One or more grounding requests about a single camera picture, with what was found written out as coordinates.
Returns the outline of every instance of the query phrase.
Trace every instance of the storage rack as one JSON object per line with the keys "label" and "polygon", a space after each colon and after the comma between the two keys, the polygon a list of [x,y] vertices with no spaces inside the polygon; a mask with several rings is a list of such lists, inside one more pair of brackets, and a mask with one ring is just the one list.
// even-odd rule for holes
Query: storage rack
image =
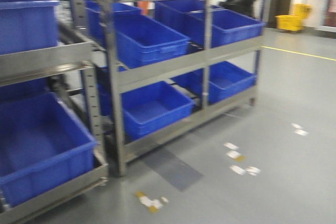
{"label": "storage rack", "polygon": [[[71,0],[73,3],[73,18],[75,23],[84,27],[86,25],[85,6],[82,0]],[[232,59],[234,57],[255,51],[254,73],[258,74],[260,62],[260,50],[263,37],[243,40],[226,46],[210,48],[211,44],[211,26],[212,12],[210,0],[205,0],[206,18],[205,18],[205,50],[194,54],[181,56],[171,60],[139,67],[124,72],[118,72],[118,59],[115,33],[113,29],[113,20],[110,12],[111,4],[116,2],[137,2],[153,0],[97,0],[102,10],[102,22],[106,36],[106,59],[110,72],[111,93],[115,126],[115,140],[118,153],[118,168],[121,176],[126,174],[127,163],[147,153],[148,151],[165,144],[166,142],[178,137],[179,135],[197,127],[198,125],[219,116],[221,113],[230,110],[248,100],[251,104],[255,103],[257,97],[256,85],[248,90],[241,92],[222,102],[208,105],[208,80],[209,67],[213,64]],[[270,0],[264,1],[264,17],[267,17]],[[179,122],[171,124],[159,131],[147,135],[131,143],[125,142],[121,94],[139,87],[143,87],[158,81],[178,76],[197,69],[203,69],[203,95],[202,109],[193,113],[190,117]]]}
{"label": "storage rack", "polygon": [[1,55],[0,87],[80,70],[86,91],[89,126],[98,141],[94,150],[94,169],[13,208],[6,205],[0,194],[0,207],[5,210],[0,214],[1,224],[25,223],[107,181],[108,164],[104,156],[96,74],[91,62],[92,44],[82,34],[65,30],[61,24],[59,30],[62,42],[68,45]]}
{"label": "storage rack", "polygon": [[324,0],[324,8],[322,9],[322,13],[321,13],[320,26],[318,27],[317,30],[319,30],[319,31],[329,31],[329,32],[332,32],[332,33],[336,33],[336,27],[326,26],[324,24],[325,16],[328,12],[328,2],[329,2],[329,0]]}

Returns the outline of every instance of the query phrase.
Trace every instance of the blue plastic crate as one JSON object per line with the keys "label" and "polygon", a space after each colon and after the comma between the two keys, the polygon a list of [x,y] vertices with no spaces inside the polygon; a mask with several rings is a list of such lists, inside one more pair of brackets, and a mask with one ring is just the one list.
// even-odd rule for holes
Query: blue plastic crate
{"label": "blue plastic crate", "polygon": [[0,55],[57,45],[57,0],[0,0]]}
{"label": "blue plastic crate", "polygon": [[[111,115],[111,95],[98,85],[101,114]],[[126,133],[139,139],[191,114],[194,101],[166,82],[158,82],[122,94]]]}
{"label": "blue plastic crate", "polygon": [[[89,30],[92,37],[96,38],[99,43],[105,45],[103,28],[100,23],[100,6],[92,1],[85,0],[86,10],[88,15]],[[141,9],[135,6],[130,6],[122,3],[112,4],[114,17],[121,15],[140,15]]]}
{"label": "blue plastic crate", "polygon": [[[172,78],[178,85],[202,94],[203,71],[196,70]],[[256,75],[227,61],[210,67],[209,102],[215,103],[229,98],[255,85]]]}
{"label": "blue plastic crate", "polygon": [[130,68],[186,54],[187,36],[143,15],[116,17],[118,58]]}
{"label": "blue plastic crate", "polygon": [[93,169],[96,140],[52,93],[0,104],[0,190],[17,206]]}
{"label": "blue plastic crate", "polygon": [[[203,12],[205,2],[203,0],[161,0],[154,1],[154,18],[173,28],[180,33],[186,33],[185,20],[187,13]],[[223,9],[220,6],[213,5],[213,9]]]}
{"label": "blue plastic crate", "polygon": [[[204,44],[204,12],[189,13],[185,19],[185,35],[199,45]],[[265,23],[232,10],[213,11],[212,47],[260,36]]]}
{"label": "blue plastic crate", "polygon": [[0,102],[21,99],[48,91],[45,78],[0,87]]}

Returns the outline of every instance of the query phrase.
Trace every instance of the floor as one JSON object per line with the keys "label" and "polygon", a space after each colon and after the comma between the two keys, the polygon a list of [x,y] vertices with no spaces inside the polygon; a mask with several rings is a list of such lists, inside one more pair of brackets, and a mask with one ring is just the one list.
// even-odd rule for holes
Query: floor
{"label": "floor", "polygon": [[[269,29],[265,46],[336,59],[334,39]],[[234,63],[249,69],[251,59]],[[255,107],[223,114],[29,223],[335,223],[335,73],[335,61],[266,48]],[[292,123],[309,134],[295,134]],[[245,160],[229,158],[226,142]],[[241,176],[230,165],[261,173]],[[138,190],[169,203],[151,214]]]}

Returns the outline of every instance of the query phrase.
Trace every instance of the floor debris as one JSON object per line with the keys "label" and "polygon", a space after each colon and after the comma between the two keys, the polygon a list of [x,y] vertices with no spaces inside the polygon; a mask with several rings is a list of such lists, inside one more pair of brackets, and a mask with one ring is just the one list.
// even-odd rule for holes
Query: floor debris
{"label": "floor debris", "polygon": [[294,133],[301,135],[301,136],[307,136],[309,133],[307,131],[301,130],[301,129],[296,129]]}
{"label": "floor debris", "polygon": [[252,176],[257,176],[258,174],[261,173],[261,170],[257,167],[249,166],[245,169],[250,175]]}
{"label": "floor debris", "polygon": [[226,153],[226,155],[228,155],[230,158],[232,158],[233,160],[235,160],[237,162],[241,162],[245,159],[245,156],[243,156],[239,152],[233,151],[233,150]]}
{"label": "floor debris", "polygon": [[246,173],[244,169],[236,165],[230,166],[230,169],[239,175],[244,175]]}
{"label": "floor debris", "polygon": [[168,204],[169,203],[169,200],[166,198],[166,197],[161,197],[161,201],[164,203],[164,204]]}
{"label": "floor debris", "polygon": [[235,150],[235,151],[239,149],[238,146],[236,146],[236,145],[234,145],[232,143],[229,143],[229,142],[225,143],[224,146],[227,147],[227,148],[229,148],[229,149],[231,149],[231,150]]}
{"label": "floor debris", "polygon": [[301,125],[299,125],[299,124],[292,123],[291,125],[292,125],[292,127],[296,128],[296,129],[300,129],[300,130],[303,129],[303,127]]}
{"label": "floor debris", "polygon": [[139,202],[146,206],[148,211],[151,213],[156,213],[163,207],[163,204],[158,199],[151,200],[145,193],[141,191],[137,191],[135,195],[139,199]]}

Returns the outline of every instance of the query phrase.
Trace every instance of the yellow mop bucket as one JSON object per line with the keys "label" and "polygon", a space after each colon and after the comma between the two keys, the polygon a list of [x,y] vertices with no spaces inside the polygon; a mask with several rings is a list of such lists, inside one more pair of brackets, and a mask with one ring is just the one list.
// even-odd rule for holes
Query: yellow mop bucket
{"label": "yellow mop bucket", "polygon": [[311,13],[311,5],[306,4],[295,4],[294,5],[294,15],[299,16],[301,19],[306,19]]}
{"label": "yellow mop bucket", "polygon": [[278,28],[288,31],[300,31],[303,29],[302,18],[296,15],[278,15],[276,16]]}

